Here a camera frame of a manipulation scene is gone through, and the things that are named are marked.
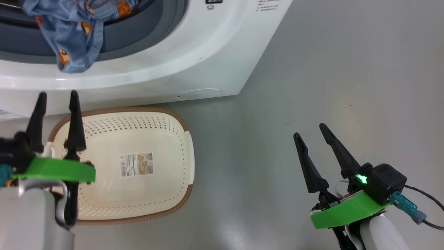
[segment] laundry basket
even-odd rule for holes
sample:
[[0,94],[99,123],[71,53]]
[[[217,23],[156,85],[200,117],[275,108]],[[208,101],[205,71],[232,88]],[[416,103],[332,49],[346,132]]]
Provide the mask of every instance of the laundry basket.
[[[95,183],[79,185],[79,224],[113,225],[169,215],[188,200],[194,180],[194,151],[184,120],[152,107],[82,113]],[[44,154],[63,158],[70,118],[52,130]]]

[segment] barcode label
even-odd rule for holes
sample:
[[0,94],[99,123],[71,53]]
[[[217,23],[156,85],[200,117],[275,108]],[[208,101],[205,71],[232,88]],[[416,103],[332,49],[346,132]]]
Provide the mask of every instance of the barcode label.
[[121,155],[120,177],[143,176],[154,173],[153,153]]
[[125,177],[127,175],[127,165],[125,162],[120,162],[120,171],[121,171],[120,177]]

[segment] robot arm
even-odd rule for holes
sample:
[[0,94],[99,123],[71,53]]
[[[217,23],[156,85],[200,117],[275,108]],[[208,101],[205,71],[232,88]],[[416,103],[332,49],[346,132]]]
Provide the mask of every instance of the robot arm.
[[[341,175],[348,179],[348,194],[338,198],[327,189],[328,182],[321,177],[308,155],[308,149],[299,133],[294,143],[299,155],[302,172],[309,193],[319,192],[319,203],[310,211],[316,229],[334,231],[342,250],[391,250],[408,246],[396,227],[383,216],[384,209],[393,204],[406,212],[416,224],[425,223],[444,230],[425,220],[427,217],[415,204],[401,194],[407,178],[389,164],[373,167],[370,163],[360,166],[327,125],[319,125],[325,142],[329,144],[341,167]],[[432,197],[443,210],[444,206]]]
[[[72,250],[70,228],[77,222],[78,186],[95,181],[94,166],[81,163],[77,155],[86,143],[76,91],[71,93],[67,155],[63,160],[37,156],[44,151],[46,98],[46,93],[39,95],[26,132],[0,138],[0,176],[18,179],[17,187],[0,189],[0,249]],[[53,187],[63,193],[53,192]]]

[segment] cable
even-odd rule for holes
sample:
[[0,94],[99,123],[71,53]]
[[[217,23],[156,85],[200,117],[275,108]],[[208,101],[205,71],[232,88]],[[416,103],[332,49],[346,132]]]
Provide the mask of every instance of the cable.
[[[416,187],[412,187],[412,186],[409,186],[409,185],[404,185],[404,187],[423,194],[427,198],[429,198],[432,201],[434,201],[444,211],[444,205],[440,201],[438,201],[435,197],[433,197],[432,195],[430,195],[430,194],[428,194],[428,193],[426,193],[426,192],[424,192],[424,191],[422,191],[422,190],[420,190],[420,189],[418,189]],[[444,226],[435,225],[433,223],[428,222],[426,219],[423,219],[422,222],[424,222],[424,224],[428,225],[431,228],[444,231]]]
[[444,205],[441,203],[441,202],[439,202],[435,197],[433,197],[432,195],[430,195],[430,194],[428,194],[428,193],[426,193],[426,192],[424,192],[424,191],[422,191],[422,190],[420,190],[420,189],[418,189],[418,188],[416,188],[416,187],[412,187],[412,186],[409,186],[409,185],[404,185],[404,187],[406,187],[406,188],[409,188],[409,189],[411,189],[411,190],[414,190],[414,191],[416,191],[416,192],[419,192],[419,193],[421,193],[421,194],[423,194],[423,195],[425,195],[427,198],[429,198],[429,199],[431,199],[432,201],[434,201],[443,211],[444,211]]
[[424,224],[428,225],[429,227],[432,227],[434,229],[438,229],[438,230],[443,230],[444,231],[444,227],[443,226],[437,226],[435,224],[432,224],[430,222],[428,222],[427,220],[422,220],[422,222],[424,222]]

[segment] laundry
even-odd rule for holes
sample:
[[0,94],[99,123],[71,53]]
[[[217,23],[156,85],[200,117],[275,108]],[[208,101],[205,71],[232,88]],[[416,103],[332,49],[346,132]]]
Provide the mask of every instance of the laundry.
[[103,44],[103,23],[127,16],[138,0],[21,0],[34,16],[64,73],[84,72]]

